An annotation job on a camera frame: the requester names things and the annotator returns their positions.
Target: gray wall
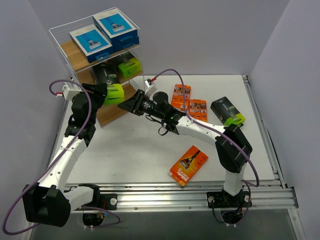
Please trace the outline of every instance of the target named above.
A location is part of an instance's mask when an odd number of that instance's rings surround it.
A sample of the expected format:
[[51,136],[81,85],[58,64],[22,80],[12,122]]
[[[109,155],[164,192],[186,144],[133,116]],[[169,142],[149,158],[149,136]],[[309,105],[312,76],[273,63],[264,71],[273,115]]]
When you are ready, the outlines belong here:
[[47,30],[118,7],[141,28],[157,74],[249,74],[289,0],[29,0]]
[[[0,7],[0,221],[21,193],[47,166],[63,101],[49,83],[67,77],[65,67],[27,0]],[[7,228],[18,231],[26,217],[22,202]],[[5,236],[0,239],[18,239]]]
[[308,239],[320,235],[320,1],[291,0],[251,74]]

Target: wooden panel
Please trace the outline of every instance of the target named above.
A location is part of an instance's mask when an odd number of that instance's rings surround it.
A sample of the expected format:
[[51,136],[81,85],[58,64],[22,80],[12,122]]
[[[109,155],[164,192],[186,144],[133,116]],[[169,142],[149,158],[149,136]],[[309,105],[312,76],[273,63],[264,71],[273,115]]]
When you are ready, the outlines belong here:
[[[86,57],[83,55],[83,53],[80,51],[80,49],[77,47],[77,45],[72,40],[67,41],[65,43],[62,43],[60,46],[63,49],[63,51],[65,52],[66,56],[68,57],[72,68],[76,72],[98,63],[98,61],[94,61],[92,63],[89,63],[88,60],[86,59]],[[121,51],[117,51],[117,52],[111,54],[110,58],[113,56],[125,53],[131,49],[136,48],[136,47],[137,47],[137,45],[134,45],[134,46],[128,47],[126,49],[123,49]]]
[[[95,81],[91,75],[90,72],[90,68],[86,69],[84,71],[81,71],[79,73],[76,74],[78,77],[78,80],[82,83],[82,84],[95,84]],[[123,82],[128,81],[128,80],[124,80],[123,78],[120,78],[119,80]],[[129,98],[131,98],[135,93],[136,90],[132,87],[132,85],[130,83],[127,83],[125,85],[122,86],[123,90],[124,90],[124,99],[128,100]],[[118,106],[115,105],[105,105],[102,106],[101,108],[99,108],[98,112],[96,113],[96,118],[99,121],[100,126],[104,126],[110,122],[112,122],[113,120],[116,120],[117,118],[121,117],[122,115],[126,114],[127,111],[124,111],[120,108],[118,108]]]

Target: robotic arm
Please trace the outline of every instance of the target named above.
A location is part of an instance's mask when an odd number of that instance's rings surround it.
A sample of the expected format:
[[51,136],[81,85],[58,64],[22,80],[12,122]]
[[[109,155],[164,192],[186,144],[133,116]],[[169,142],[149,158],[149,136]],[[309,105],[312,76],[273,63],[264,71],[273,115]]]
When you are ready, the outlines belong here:
[[[153,82],[146,81],[147,84],[150,85],[150,88],[154,85]],[[147,89],[146,92],[152,93],[150,88]],[[150,100],[149,95],[139,89],[132,98],[118,104],[118,107],[137,116],[146,114],[149,117],[155,117],[159,119],[159,121],[153,118],[153,122],[160,123],[168,132],[190,136],[215,146],[218,152],[219,161],[225,168],[223,191],[232,197],[237,196],[242,190],[242,179],[246,167],[246,159],[242,154],[240,154],[224,137],[212,130],[197,125],[190,120],[184,112],[181,112],[170,105],[168,95],[165,92],[156,92],[152,99],[153,100]],[[225,127],[199,120],[197,120],[197,122],[224,133],[250,156],[252,147],[237,125],[232,124],[229,127]]]
[[[225,168],[225,183],[222,193],[226,196],[227,201],[239,202],[239,198],[243,197],[241,194],[242,179],[246,166],[244,157],[223,137],[212,130],[198,126],[187,118],[184,112],[178,111],[170,105],[168,95],[165,92],[155,93],[153,100],[150,100],[150,95],[155,92],[155,85],[150,80],[146,80],[145,84],[147,86],[145,92],[139,89],[132,98],[120,103],[118,107],[137,116],[146,114],[149,117],[155,117],[158,120],[152,118],[152,121],[160,123],[168,132],[191,136],[216,146],[219,161]],[[25,215],[29,222],[62,227],[66,224],[72,211],[81,206],[97,207],[100,204],[100,190],[96,185],[80,184],[76,189],[64,192],[71,170],[95,133],[97,111],[107,96],[106,84],[82,84],[82,86],[87,90],[91,99],[92,108],[89,122],[61,159],[38,181],[37,185],[23,196]],[[62,91],[66,100],[72,100],[73,114],[69,118],[68,127],[56,156],[79,132],[88,114],[88,99],[84,92],[79,88],[71,90],[68,84],[63,86]],[[252,147],[238,126],[224,127],[206,122],[201,123],[223,132],[235,141],[248,156],[252,152]]]

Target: green box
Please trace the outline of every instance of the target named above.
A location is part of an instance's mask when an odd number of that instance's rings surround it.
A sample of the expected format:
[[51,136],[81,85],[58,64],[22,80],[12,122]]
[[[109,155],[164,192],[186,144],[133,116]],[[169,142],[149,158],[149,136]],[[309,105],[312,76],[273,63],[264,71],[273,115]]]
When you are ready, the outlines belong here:
[[125,52],[110,60],[125,80],[141,72],[141,64],[130,52]]
[[210,108],[227,127],[230,124],[242,126],[246,120],[226,96],[213,101]]
[[93,66],[95,84],[106,84],[107,95],[103,105],[120,104],[125,101],[125,91],[122,88],[116,71],[108,63],[100,63]]

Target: orange package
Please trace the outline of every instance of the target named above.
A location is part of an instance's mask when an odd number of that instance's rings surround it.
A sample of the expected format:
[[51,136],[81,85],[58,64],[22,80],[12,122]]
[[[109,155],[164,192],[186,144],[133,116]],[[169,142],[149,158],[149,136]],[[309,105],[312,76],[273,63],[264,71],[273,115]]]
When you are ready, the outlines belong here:
[[[185,89],[185,106],[187,108],[189,105],[191,86],[184,85],[184,89]],[[184,93],[183,93],[184,89],[182,87],[182,84],[176,84],[174,86],[172,100],[171,100],[171,105],[180,111],[184,111]]]
[[173,177],[181,186],[184,186],[207,160],[207,155],[200,151],[196,146],[192,146],[171,167],[170,171],[168,171],[168,174]]
[[190,99],[189,114],[191,117],[207,123],[207,102],[205,100]]

